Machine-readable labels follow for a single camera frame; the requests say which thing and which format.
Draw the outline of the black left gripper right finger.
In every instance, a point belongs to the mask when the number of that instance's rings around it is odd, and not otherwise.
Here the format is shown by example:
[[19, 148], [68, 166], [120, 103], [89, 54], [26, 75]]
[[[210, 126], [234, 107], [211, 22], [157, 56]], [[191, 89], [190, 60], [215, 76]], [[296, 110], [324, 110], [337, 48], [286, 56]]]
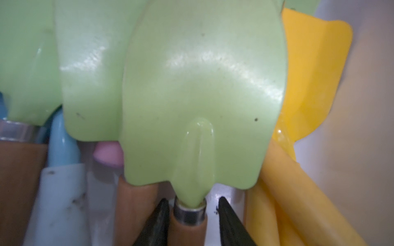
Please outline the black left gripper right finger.
[[228, 200], [223, 196], [219, 199], [218, 214], [222, 246], [256, 246]]

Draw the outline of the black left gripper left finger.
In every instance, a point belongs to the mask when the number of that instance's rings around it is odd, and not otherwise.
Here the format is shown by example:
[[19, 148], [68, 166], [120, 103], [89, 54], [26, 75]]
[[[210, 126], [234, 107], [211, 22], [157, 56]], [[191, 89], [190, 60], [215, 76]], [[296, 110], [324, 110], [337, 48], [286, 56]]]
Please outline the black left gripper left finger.
[[166, 246], [169, 221], [169, 202], [163, 198], [146, 220], [133, 246]]

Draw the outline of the green shovel wooden handle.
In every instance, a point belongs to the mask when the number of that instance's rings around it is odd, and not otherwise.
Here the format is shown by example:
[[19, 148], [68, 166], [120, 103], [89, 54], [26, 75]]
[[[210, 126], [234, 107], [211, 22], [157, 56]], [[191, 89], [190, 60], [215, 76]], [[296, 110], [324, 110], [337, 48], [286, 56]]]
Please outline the green shovel wooden handle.
[[62, 108], [73, 138], [119, 141], [126, 51], [145, 6], [146, 1], [55, 1]]
[[124, 178], [170, 182], [166, 244], [202, 246], [206, 195], [259, 177], [287, 81], [283, 1], [149, 1], [122, 88]]

